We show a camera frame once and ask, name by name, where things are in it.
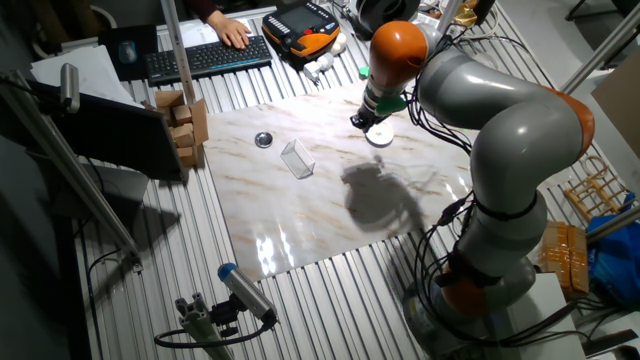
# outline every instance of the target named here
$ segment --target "black monitor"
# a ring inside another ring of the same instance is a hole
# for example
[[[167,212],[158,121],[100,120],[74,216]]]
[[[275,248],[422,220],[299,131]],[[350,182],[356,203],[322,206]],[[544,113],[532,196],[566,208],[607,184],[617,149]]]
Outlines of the black monitor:
[[[59,87],[28,83],[43,96],[60,101]],[[132,168],[151,179],[186,181],[169,128],[160,113],[80,94],[77,113],[53,115],[52,119],[78,155]]]

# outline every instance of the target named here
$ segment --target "marble surface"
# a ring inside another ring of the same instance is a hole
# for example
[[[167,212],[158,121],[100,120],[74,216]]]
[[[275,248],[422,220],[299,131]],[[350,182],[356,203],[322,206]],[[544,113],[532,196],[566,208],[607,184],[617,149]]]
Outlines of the marble surface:
[[[364,83],[209,117],[204,151],[238,265],[259,280],[435,222],[471,187],[469,158],[414,126],[385,120],[375,148],[349,117]],[[273,135],[267,149],[257,133]],[[475,132],[465,131],[471,138]],[[298,180],[280,157],[297,138],[315,160]]]

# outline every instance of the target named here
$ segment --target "hand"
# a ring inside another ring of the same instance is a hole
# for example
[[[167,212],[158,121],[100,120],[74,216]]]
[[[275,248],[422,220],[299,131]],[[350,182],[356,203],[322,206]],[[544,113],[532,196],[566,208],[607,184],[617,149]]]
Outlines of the hand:
[[[227,18],[219,10],[209,16],[207,23],[218,33],[220,40],[227,46],[233,44],[238,49],[244,49],[246,45],[249,45],[247,34],[251,34],[251,30],[241,22]]]

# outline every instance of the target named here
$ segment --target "red sleeve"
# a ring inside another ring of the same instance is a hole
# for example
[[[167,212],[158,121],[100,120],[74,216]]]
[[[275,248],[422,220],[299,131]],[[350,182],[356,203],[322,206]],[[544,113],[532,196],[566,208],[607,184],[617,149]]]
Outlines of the red sleeve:
[[[218,10],[213,0],[186,0],[186,3],[198,14],[198,17],[204,23],[207,22],[207,18],[209,18],[214,11]]]

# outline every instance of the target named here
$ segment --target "black keyboard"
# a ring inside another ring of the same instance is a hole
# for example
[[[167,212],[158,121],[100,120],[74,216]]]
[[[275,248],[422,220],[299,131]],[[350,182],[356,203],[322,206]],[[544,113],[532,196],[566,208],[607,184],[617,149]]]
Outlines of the black keyboard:
[[[222,42],[198,45],[185,50],[193,78],[268,66],[271,63],[271,54],[262,36],[250,37],[249,45],[244,50],[227,46]],[[149,82],[152,85],[180,81],[173,50],[145,55],[145,61]]]

